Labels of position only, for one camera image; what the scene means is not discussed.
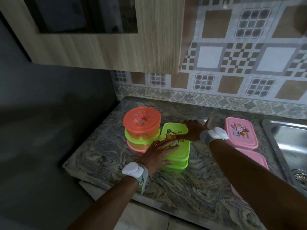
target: tiled backsplash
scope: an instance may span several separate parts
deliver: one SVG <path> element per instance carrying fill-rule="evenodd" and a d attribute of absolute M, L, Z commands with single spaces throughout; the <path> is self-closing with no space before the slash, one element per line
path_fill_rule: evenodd
<path fill-rule="evenodd" d="M 118 94 L 307 118 L 307 0 L 199 0 L 179 75 L 112 71 Z"/>

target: cartoon print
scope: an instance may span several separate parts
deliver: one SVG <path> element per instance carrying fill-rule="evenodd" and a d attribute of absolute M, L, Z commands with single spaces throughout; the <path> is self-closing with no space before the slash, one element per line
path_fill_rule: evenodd
<path fill-rule="evenodd" d="M 247 138 L 249 138 L 248 136 L 248 132 L 249 130 L 247 129 L 247 127 L 243 127 L 241 124 L 235 124 L 233 123 L 231 125 L 231 127 L 233 128 L 232 132 L 234 135 L 236 136 L 243 136 L 243 138 L 245 138 L 244 136 L 246 135 Z"/>
<path fill-rule="evenodd" d="M 166 134 L 165 139 L 168 139 L 168 140 L 171 140 L 171 139 L 172 139 L 172 135 L 171 135 L 170 133 L 173 133 L 173 135 L 178 135 L 178 133 L 182 133 L 182 131 L 179 131 L 178 133 L 176 133 L 176 132 L 172 132 L 171 129 L 167 129 L 167 134 Z M 178 139 L 178 140 L 175 142 L 176 144 L 174 143 L 174 145 L 170 145 L 169 147 L 173 147 L 173 146 L 175 146 L 175 145 L 178 145 L 179 142 L 184 142 L 184 139 Z"/>

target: upper kitchen cabinet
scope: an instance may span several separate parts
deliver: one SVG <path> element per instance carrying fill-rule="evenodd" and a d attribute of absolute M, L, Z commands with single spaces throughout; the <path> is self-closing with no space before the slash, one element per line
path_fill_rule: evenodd
<path fill-rule="evenodd" d="M 178 74 L 198 0 L 0 0 L 34 63 Z"/>

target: person's right arm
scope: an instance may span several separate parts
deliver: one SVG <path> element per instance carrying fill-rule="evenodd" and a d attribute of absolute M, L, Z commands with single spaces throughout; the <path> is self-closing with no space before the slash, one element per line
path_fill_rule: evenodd
<path fill-rule="evenodd" d="M 184 122 L 189 132 L 177 139 L 199 140 L 209 121 Z M 236 191 L 254 209 L 268 230 L 307 229 L 307 198 L 222 139 L 209 143 L 209 149 Z"/>

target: green container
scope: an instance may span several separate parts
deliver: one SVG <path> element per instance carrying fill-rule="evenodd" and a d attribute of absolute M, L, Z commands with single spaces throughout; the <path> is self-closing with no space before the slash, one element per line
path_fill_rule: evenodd
<path fill-rule="evenodd" d="M 166 123 L 163 126 L 160 140 L 171 139 L 172 135 L 181 135 L 186 134 L 187 132 L 188 128 L 185 124 Z M 185 170 L 189 163 L 190 141 L 180 139 L 169 147 L 173 147 L 175 145 L 180 145 L 179 149 L 172 152 L 165 158 L 166 160 L 170 160 L 171 162 L 173 162 L 174 165 L 164 166 L 162 170 L 174 173 L 181 173 Z"/>

